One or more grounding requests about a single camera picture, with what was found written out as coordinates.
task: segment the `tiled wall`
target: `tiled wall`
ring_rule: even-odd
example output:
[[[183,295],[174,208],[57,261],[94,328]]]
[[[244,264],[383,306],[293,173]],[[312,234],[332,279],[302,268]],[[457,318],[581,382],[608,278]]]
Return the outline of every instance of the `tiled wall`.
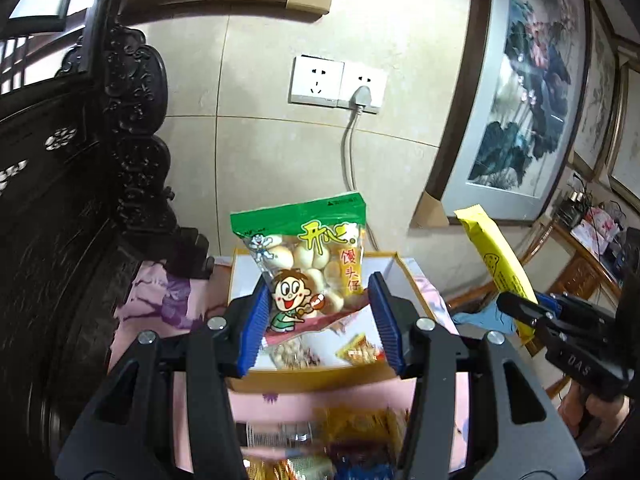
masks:
[[[217,8],[136,25],[164,59],[180,224],[231,254],[232,211],[346,190],[340,142],[350,112],[288,104],[294,56],[357,60],[388,72],[385,103],[354,134],[358,188],[383,250],[414,256],[444,293],[487,279],[462,228],[409,223],[449,114],[470,0],[334,0],[318,20],[263,7]],[[514,246],[528,230],[505,228]]]

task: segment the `pink tablecloth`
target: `pink tablecloth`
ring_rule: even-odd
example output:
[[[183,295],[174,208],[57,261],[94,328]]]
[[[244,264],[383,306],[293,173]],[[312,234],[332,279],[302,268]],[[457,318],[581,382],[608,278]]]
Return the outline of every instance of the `pink tablecloth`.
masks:
[[[209,281],[184,280],[167,275],[160,264],[144,262],[134,280],[127,302],[116,310],[120,325],[111,345],[110,368],[120,359],[141,330],[154,330],[160,337],[188,332],[204,319],[223,313],[230,279],[230,260],[216,260]],[[420,291],[436,319],[450,332],[457,333],[444,300],[424,277],[415,261],[406,260]],[[229,391],[235,420],[249,422],[293,422],[311,420],[314,410],[323,406],[353,405],[359,409],[411,408],[415,380],[393,379],[334,392],[306,394],[238,394]],[[452,443],[450,469],[465,464],[468,433],[468,379],[456,375],[456,431]],[[186,416],[184,374],[174,379],[175,463],[193,471]]]

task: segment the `snack packet in box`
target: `snack packet in box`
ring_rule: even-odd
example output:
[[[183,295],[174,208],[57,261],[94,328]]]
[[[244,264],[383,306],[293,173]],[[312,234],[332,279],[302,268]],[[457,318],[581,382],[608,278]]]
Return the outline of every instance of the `snack packet in box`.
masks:
[[[231,215],[273,297],[267,345],[322,330],[367,304],[359,193]]]

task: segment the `cartoon boy's face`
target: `cartoon boy's face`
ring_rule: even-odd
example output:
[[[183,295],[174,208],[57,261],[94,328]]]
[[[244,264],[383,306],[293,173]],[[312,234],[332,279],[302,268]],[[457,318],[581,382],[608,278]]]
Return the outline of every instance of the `cartoon boy's face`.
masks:
[[[306,288],[305,282],[295,276],[287,276],[276,284],[273,299],[281,312],[288,312],[299,307],[305,298],[311,296],[311,290]]]

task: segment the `blue cloth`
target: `blue cloth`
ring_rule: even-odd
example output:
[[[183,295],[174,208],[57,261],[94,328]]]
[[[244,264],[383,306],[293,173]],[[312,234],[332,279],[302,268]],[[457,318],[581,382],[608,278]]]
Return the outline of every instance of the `blue cloth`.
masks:
[[[453,319],[456,325],[469,323],[484,328],[485,330],[497,330],[504,334],[516,333],[516,323],[513,317],[500,312],[498,305],[495,303],[495,299],[480,312],[476,312],[475,314],[460,312],[454,314],[451,319]]]

